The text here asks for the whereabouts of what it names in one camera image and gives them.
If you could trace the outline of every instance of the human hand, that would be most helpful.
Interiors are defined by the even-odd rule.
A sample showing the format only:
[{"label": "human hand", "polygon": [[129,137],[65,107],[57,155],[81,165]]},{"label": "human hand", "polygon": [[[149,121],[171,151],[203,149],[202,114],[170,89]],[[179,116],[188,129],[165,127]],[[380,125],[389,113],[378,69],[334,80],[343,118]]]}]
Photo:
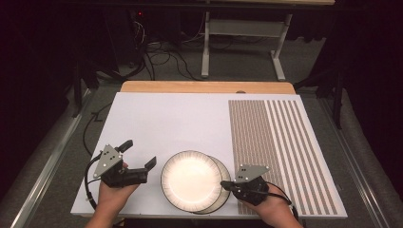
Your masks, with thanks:
[{"label": "human hand", "polygon": [[110,188],[101,181],[98,205],[91,221],[86,225],[86,227],[111,227],[113,220],[125,207],[128,198],[139,187],[139,185],[140,184],[134,184],[123,188]]},{"label": "human hand", "polygon": [[[275,185],[268,183],[269,193],[284,196],[284,194]],[[254,210],[260,218],[276,228],[288,227],[299,228],[302,227],[299,222],[294,218],[293,213],[288,206],[288,203],[284,199],[268,196],[265,201],[261,202],[258,206],[241,201],[244,205]]]}]

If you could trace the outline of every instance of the stacked plate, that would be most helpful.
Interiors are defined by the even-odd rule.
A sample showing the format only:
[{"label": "stacked plate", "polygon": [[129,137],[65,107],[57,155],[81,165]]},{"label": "stacked plate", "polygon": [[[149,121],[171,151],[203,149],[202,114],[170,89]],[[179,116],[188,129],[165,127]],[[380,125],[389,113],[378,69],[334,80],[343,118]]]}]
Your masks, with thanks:
[{"label": "stacked plate", "polygon": [[163,167],[161,184],[175,207],[194,214],[209,214],[227,201],[230,192],[221,181],[230,181],[225,166],[201,152],[188,150],[172,156]]}]

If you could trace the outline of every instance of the striped panel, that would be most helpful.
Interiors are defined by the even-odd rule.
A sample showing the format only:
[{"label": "striped panel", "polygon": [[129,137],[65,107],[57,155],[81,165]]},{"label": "striped panel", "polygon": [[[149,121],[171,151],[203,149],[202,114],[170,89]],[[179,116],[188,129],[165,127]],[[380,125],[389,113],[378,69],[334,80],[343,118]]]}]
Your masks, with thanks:
[{"label": "striped panel", "polygon": [[[296,101],[229,101],[234,165],[269,165],[263,177],[280,186],[300,215],[337,215],[315,151],[314,134]],[[239,205],[242,215],[253,214]]]}]

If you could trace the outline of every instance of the white metal stand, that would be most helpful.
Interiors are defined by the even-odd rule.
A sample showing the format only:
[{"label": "white metal stand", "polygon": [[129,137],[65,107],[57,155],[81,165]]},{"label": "white metal stand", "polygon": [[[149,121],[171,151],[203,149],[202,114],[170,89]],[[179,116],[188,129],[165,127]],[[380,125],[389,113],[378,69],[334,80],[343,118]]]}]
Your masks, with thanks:
[{"label": "white metal stand", "polygon": [[210,34],[244,35],[278,38],[276,50],[271,51],[271,58],[279,81],[285,81],[279,61],[279,54],[284,44],[285,36],[290,27],[292,14],[287,14],[283,22],[262,22],[245,20],[210,19],[210,12],[205,13],[204,49],[201,63],[201,76],[208,77],[210,64],[209,37]]}]

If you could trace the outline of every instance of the black wire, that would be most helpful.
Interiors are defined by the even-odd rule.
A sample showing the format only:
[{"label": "black wire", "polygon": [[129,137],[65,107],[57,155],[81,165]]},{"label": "black wire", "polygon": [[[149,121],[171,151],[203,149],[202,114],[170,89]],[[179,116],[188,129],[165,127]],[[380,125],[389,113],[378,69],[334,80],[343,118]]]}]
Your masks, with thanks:
[{"label": "black wire", "polygon": [[155,81],[155,70],[154,70],[153,63],[151,62],[151,58],[147,52],[145,53],[145,56],[147,56],[148,62],[151,64],[151,69],[152,69],[152,77],[150,76],[151,81]]},{"label": "black wire", "polygon": [[94,180],[90,181],[88,184],[91,184],[92,182],[100,181],[100,180],[101,180],[101,179],[94,179]]},{"label": "black wire", "polygon": [[[187,67],[187,62],[184,60],[184,58],[181,56],[181,54],[178,51],[176,51],[176,50],[171,50],[171,51],[175,52],[181,58],[181,60],[184,63],[184,68],[185,68],[186,72],[189,74],[190,79],[193,79],[195,81],[204,81],[204,79],[199,79],[199,78],[196,78],[193,76],[193,74],[189,71],[189,68]],[[181,73],[181,75],[185,78],[189,78],[189,77],[184,76],[184,74],[182,74],[182,72],[180,71],[178,59],[174,55],[172,55],[172,57],[174,57],[177,60],[177,69]]]},{"label": "black wire", "polygon": [[270,194],[269,193],[269,196],[272,196],[272,197],[278,197],[278,198],[281,198],[281,199],[284,199],[284,200],[286,200],[287,201],[287,203],[288,203],[288,205],[292,205],[292,210],[293,210],[293,215],[294,215],[294,218],[296,218],[296,220],[299,220],[299,215],[298,215],[298,211],[297,211],[297,208],[296,208],[296,206],[293,204],[293,202],[290,200],[290,198],[287,196],[287,194],[280,188],[280,187],[278,187],[277,185],[275,185],[275,184],[273,184],[276,188],[278,188],[281,192],[282,192],[282,194],[284,194],[284,196],[285,197],[283,197],[283,196],[281,196],[281,195],[278,195],[278,194]]},{"label": "black wire", "polygon": [[91,167],[91,165],[93,163],[95,163],[97,160],[99,160],[101,158],[101,154],[97,155],[94,159],[92,159],[89,164],[86,166],[86,172],[84,174],[84,187],[86,188],[86,198],[89,201],[89,203],[91,204],[92,208],[94,208],[94,210],[97,208],[97,203],[95,202],[94,198],[92,197],[91,192],[89,191],[88,188],[88,171],[89,168]]},{"label": "black wire", "polygon": [[92,121],[94,121],[94,119],[95,119],[94,122],[101,122],[101,121],[102,121],[102,120],[98,119],[98,117],[99,117],[100,113],[101,113],[104,109],[106,109],[107,107],[109,107],[110,105],[112,105],[112,103],[109,103],[109,104],[105,105],[104,107],[102,107],[102,108],[101,108],[99,111],[97,111],[97,112],[91,112],[92,117],[91,117],[91,119],[89,119],[88,123],[86,123],[86,128],[84,128],[84,132],[83,132],[83,145],[84,145],[84,148],[86,149],[86,152],[87,152],[87,154],[88,154],[89,156],[92,156],[92,153],[91,153],[91,151],[89,150],[88,146],[86,145],[86,131],[88,130],[89,124],[91,124]]}]

